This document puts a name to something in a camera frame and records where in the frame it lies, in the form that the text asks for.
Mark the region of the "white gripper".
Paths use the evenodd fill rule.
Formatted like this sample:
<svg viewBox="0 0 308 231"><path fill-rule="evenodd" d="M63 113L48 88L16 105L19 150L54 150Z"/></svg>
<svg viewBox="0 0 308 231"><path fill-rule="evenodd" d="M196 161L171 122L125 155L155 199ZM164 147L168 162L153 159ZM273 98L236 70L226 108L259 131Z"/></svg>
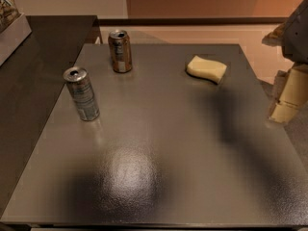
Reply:
<svg viewBox="0 0 308 231"><path fill-rule="evenodd" d="M277 72L269 106L269 120L288 123L308 101L308 0L302 0L285 22L263 37L262 43L280 46L283 57L295 62L287 72Z"/></svg>

